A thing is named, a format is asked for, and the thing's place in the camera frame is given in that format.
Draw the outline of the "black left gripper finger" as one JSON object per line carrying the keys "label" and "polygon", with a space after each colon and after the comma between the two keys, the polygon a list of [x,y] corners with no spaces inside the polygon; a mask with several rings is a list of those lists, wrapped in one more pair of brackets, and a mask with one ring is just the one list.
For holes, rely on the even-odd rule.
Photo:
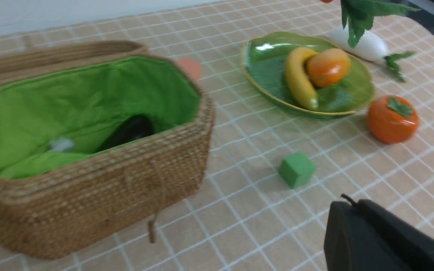
{"label": "black left gripper finger", "polygon": [[330,204],[324,237],[329,271],[434,271],[434,239],[370,199]]}

